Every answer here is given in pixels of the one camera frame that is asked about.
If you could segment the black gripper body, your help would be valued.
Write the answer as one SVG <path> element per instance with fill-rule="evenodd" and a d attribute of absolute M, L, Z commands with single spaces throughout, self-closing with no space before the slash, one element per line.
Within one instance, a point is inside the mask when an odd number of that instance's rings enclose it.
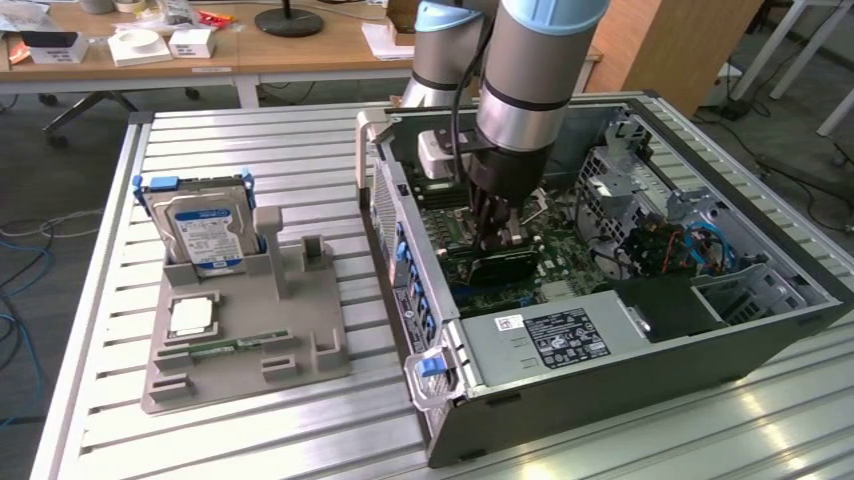
<path fill-rule="evenodd" d="M 551 147 L 519 152 L 503 148 L 479 150 L 466 167 L 471 205 L 484 210 L 488 203 L 522 204 L 542 180 Z"/>

